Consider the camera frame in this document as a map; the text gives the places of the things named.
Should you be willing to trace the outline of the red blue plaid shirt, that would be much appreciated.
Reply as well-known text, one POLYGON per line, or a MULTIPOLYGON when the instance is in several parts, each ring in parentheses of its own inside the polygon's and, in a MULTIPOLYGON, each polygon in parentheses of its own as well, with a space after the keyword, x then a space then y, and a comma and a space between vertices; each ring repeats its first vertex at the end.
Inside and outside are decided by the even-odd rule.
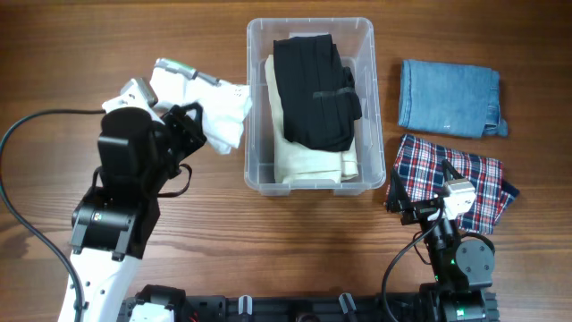
POLYGON ((519 190, 505 180, 500 160, 446 148, 405 134, 400 139, 393 168, 410 200, 421 201, 431 199, 442 190, 444 159, 475 187, 475 202, 470 210, 456 218, 458 228, 492 234, 501 215, 519 195, 519 190))

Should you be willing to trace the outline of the cream cloth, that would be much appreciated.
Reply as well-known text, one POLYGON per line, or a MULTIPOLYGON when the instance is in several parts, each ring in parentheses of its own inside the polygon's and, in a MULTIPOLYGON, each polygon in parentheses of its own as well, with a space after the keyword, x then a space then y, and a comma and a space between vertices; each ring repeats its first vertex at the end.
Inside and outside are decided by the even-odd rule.
POLYGON ((282 101, 274 73, 273 55, 269 55, 265 61, 265 77, 273 121, 275 181, 330 180, 340 183, 357 177, 358 158, 354 140, 347 151, 327 152, 285 139, 282 101))

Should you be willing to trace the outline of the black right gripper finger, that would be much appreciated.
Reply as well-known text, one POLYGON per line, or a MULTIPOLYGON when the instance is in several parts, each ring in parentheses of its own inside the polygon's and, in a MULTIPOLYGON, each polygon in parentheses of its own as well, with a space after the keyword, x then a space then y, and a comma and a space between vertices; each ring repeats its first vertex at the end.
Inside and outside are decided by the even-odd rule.
POLYGON ((445 182, 458 180, 460 178, 460 173, 455 169, 455 167, 450 163, 448 159, 442 160, 442 172, 445 182))
POLYGON ((392 213, 401 213, 411 208, 409 195, 403 185, 398 171, 391 169, 391 182, 389 192, 385 201, 386 210, 392 213))

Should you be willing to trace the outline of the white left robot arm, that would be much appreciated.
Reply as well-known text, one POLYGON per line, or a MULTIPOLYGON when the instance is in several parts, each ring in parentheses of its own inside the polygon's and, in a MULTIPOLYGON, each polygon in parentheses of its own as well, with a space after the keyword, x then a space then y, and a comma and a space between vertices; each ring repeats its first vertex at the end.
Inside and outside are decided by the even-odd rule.
POLYGON ((70 275, 61 321, 112 321, 160 216, 165 183, 189 170, 184 160, 206 143, 203 108, 173 106, 162 116, 121 107, 101 121, 101 165, 72 214, 70 275))

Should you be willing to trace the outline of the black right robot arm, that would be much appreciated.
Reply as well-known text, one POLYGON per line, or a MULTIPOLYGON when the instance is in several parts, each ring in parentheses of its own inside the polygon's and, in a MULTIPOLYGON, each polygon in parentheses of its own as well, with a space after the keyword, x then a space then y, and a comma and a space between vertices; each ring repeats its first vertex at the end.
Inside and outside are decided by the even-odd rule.
POLYGON ((458 231, 456 218, 476 199, 475 187, 452 164, 442 160, 442 190, 432 198, 412 201, 396 169, 391 170, 386 209, 401 214, 403 225, 418 224, 421 233, 393 258, 383 274, 381 303, 386 317, 396 321, 387 297, 390 274, 400 259, 419 242, 427 248, 434 281, 419 288, 419 304, 427 321, 491 321, 495 247, 479 233, 458 231))

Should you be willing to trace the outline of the blue jeans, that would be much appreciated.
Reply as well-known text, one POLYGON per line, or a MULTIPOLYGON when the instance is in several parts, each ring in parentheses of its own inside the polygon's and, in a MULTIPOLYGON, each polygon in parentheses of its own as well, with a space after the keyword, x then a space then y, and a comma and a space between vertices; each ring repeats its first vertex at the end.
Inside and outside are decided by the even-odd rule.
POLYGON ((402 62, 398 125, 465 138, 506 137, 500 74, 488 67, 402 62))

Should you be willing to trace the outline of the white printed shirt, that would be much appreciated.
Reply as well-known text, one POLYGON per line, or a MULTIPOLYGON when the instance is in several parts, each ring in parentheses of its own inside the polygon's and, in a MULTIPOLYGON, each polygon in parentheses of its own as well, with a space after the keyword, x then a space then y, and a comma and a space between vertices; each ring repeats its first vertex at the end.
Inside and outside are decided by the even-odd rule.
POLYGON ((156 60, 150 85, 158 97, 156 110, 201 105, 203 133, 216 153, 228 155, 240 146, 243 122, 252 107, 249 86, 167 58, 156 60))

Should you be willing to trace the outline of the black garment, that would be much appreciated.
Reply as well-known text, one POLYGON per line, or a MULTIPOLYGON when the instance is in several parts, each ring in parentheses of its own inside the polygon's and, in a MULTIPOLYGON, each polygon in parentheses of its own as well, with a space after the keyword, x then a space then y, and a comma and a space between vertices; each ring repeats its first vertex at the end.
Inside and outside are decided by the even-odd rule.
POLYGON ((362 109, 332 36, 274 41, 273 69, 285 139, 322 151, 349 150, 362 109))

